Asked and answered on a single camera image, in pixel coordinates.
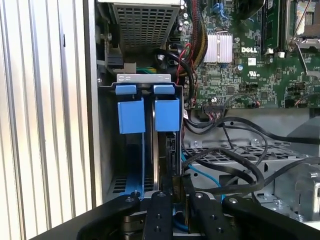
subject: dell logo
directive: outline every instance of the dell logo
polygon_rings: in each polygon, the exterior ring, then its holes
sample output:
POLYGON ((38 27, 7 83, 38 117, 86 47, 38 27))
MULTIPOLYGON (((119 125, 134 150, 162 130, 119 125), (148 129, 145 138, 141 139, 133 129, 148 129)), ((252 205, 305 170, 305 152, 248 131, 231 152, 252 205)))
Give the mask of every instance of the dell logo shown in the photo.
POLYGON ((250 53, 250 54, 257 54, 257 48, 256 47, 241 47, 242 53, 250 53))

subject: white label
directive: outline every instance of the white label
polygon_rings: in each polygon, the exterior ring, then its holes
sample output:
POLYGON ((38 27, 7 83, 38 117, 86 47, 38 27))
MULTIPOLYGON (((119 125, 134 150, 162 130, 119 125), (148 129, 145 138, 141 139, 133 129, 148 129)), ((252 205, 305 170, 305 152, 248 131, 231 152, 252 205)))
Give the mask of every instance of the white label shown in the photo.
POLYGON ((256 47, 241 47, 241 52, 242 53, 250 53, 250 54, 257 54, 257 48, 256 47))
POLYGON ((188 112, 187 112, 187 110, 185 110, 185 109, 183 110, 183 118, 189 120, 188 112))
POLYGON ((274 0, 268 0, 268 10, 274 6, 274 0))
POLYGON ((248 57, 248 66, 256 66, 257 59, 255 57, 248 57))
POLYGON ((248 77, 256 78, 256 77, 260 77, 260 74, 257 73, 256 71, 249 71, 248 77))

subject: heatsink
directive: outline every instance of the heatsink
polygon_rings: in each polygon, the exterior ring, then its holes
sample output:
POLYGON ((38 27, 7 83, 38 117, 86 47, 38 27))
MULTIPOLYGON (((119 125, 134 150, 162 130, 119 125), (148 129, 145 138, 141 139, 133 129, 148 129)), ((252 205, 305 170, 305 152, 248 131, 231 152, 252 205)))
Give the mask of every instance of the heatsink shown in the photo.
POLYGON ((152 52, 165 45, 181 0, 99 0, 109 3, 121 30, 121 50, 152 52))
POLYGON ((227 64, 233 61, 233 35, 214 33, 208 35, 208 49, 204 63, 227 64))

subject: motherboard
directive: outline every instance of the motherboard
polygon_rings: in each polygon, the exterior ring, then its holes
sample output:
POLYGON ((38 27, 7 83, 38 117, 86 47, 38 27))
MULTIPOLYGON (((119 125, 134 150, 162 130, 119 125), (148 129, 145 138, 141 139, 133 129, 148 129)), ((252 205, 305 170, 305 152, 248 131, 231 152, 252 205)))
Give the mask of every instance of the motherboard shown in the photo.
MULTIPOLYGON (((238 18, 234 0, 204 2, 208 50, 196 69, 195 110, 222 106, 237 93, 252 96, 260 108, 320 107, 320 96, 314 94, 320 93, 319 1, 266 0, 248 19, 238 18), (292 41, 290 36, 297 37, 292 41)), ((181 21, 188 43, 191 21, 187 14, 181 21)), ((240 96, 232 107, 256 105, 240 96)))

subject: ribbed metal side panel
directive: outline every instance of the ribbed metal side panel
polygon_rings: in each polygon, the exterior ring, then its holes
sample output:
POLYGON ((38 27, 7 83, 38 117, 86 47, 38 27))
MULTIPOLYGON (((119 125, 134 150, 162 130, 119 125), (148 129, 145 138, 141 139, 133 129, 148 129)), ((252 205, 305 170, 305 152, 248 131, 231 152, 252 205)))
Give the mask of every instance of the ribbed metal side panel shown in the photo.
POLYGON ((204 63, 231 63, 233 61, 233 35, 215 33, 208 35, 208 49, 204 63))
POLYGON ((0 233, 92 207, 83 2, 0 0, 0 233))

